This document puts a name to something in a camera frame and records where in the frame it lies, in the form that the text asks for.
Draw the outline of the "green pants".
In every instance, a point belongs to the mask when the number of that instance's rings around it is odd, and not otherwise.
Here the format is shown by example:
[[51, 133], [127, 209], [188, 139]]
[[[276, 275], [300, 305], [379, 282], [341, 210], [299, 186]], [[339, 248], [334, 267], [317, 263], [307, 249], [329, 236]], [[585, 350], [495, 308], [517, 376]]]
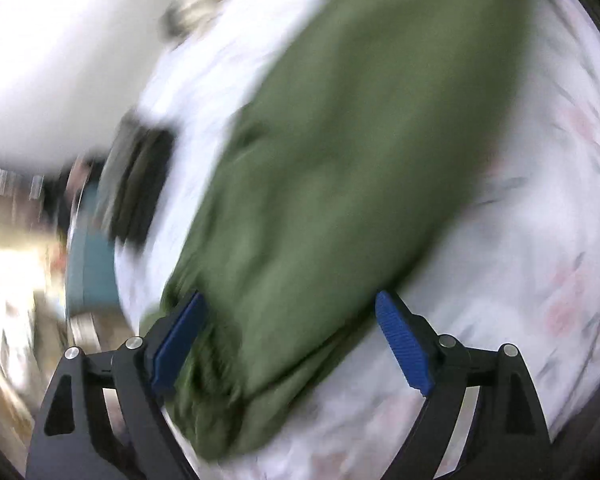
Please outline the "green pants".
[[207, 306], [166, 404], [200, 458], [271, 440], [464, 205], [516, 88], [528, 3], [327, 0], [275, 62], [161, 298]]

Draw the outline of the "teal mattress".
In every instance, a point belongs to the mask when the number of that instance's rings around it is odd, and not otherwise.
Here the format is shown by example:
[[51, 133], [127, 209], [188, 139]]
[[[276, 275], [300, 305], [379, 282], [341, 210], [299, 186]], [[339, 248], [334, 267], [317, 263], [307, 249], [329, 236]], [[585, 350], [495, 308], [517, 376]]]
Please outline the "teal mattress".
[[89, 183], [71, 218], [66, 264], [68, 318], [84, 313], [120, 312], [114, 245], [95, 224], [97, 185]]

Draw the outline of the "dark grey folded garment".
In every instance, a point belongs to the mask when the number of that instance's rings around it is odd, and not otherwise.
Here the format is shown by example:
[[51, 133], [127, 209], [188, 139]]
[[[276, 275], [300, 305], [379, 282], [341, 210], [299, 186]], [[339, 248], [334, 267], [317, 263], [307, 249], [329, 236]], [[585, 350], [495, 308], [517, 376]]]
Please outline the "dark grey folded garment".
[[146, 243], [174, 144], [170, 129], [146, 125], [134, 110], [122, 117], [97, 191], [96, 223], [110, 242]]

